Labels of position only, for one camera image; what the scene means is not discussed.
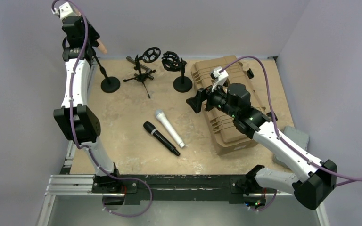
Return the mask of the beige microphone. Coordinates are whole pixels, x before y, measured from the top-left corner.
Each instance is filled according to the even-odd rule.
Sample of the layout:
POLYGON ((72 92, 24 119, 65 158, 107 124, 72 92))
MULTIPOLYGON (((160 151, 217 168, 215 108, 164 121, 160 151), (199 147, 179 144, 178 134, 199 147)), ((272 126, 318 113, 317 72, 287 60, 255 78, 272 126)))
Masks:
POLYGON ((105 45, 103 44, 103 42, 100 39, 97 39, 96 42, 98 43, 98 50, 102 53, 102 54, 106 54, 107 53, 107 48, 105 47, 105 45))

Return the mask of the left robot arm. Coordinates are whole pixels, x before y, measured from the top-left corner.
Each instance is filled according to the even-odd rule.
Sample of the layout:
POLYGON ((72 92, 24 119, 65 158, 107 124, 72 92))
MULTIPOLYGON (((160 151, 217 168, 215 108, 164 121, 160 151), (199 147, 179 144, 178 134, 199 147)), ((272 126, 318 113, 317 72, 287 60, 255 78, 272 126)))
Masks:
POLYGON ((91 67, 99 48, 105 52, 100 35, 82 16, 61 16, 62 58, 66 66, 66 90, 61 107, 54 110, 54 119, 65 135, 78 149, 86 152, 95 174, 93 192, 115 193, 123 186, 115 163, 109 158, 100 140, 101 126, 98 117, 88 107, 88 82, 91 67))

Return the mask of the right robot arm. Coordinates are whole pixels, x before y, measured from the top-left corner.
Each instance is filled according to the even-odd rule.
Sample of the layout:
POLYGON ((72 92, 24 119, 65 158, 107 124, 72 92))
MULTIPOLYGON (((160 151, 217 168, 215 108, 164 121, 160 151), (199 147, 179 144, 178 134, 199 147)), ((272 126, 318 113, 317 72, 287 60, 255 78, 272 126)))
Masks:
POLYGON ((224 91, 216 88, 200 88, 186 103, 195 113, 217 109, 232 118, 233 125, 251 140, 266 147, 292 171, 273 171, 263 165, 256 165, 246 175, 245 193, 272 188, 294 195, 304 207, 315 210, 336 187, 336 164, 322 161, 309 154, 291 141, 271 119, 251 106, 250 93, 245 85, 233 83, 224 91))

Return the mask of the black clip microphone stand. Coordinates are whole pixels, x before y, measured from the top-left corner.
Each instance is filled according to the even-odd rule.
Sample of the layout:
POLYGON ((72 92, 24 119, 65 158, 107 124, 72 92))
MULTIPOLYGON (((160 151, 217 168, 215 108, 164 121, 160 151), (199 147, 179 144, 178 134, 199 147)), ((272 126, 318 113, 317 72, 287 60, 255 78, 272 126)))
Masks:
POLYGON ((99 66, 99 70, 102 73, 102 75, 104 76, 104 79, 102 80, 101 85, 100 85, 102 91, 105 93, 116 92, 117 90, 119 90, 120 85, 121 85, 119 79, 117 77, 113 77, 113 76, 109 77, 107 75, 105 68, 102 66, 102 64, 100 63, 100 61, 96 55, 96 51, 93 48, 91 50, 93 53, 93 57, 99 66))

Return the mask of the black microphone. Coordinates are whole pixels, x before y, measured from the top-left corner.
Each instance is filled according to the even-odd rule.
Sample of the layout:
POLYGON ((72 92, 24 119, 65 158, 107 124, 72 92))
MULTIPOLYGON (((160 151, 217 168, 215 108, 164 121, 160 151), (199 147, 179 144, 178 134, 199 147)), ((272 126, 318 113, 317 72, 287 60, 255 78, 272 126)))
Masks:
POLYGON ((165 138, 151 122, 144 122, 143 128, 156 140, 158 140, 167 150, 176 156, 180 156, 180 152, 176 149, 176 147, 167 138, 165 138))

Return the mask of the white microphone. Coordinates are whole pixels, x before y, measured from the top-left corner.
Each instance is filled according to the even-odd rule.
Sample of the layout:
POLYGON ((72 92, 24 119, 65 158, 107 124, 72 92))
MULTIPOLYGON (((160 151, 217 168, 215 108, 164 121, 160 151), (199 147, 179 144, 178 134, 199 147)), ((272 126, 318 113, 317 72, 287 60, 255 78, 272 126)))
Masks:
POLYGON ((159 122, 162 123, 164 128, 168 131, 168 133, 171 135, 171 137, 174 139, 174 141, 177 143, 177 145, 180 148, 184 148, 185 147, 184 141, 182 140, 182 138, 180 137, 178 132, 174 129, 172 124, 169 122, 165 113, 162 110, 156 110, 155 117, 159 122))

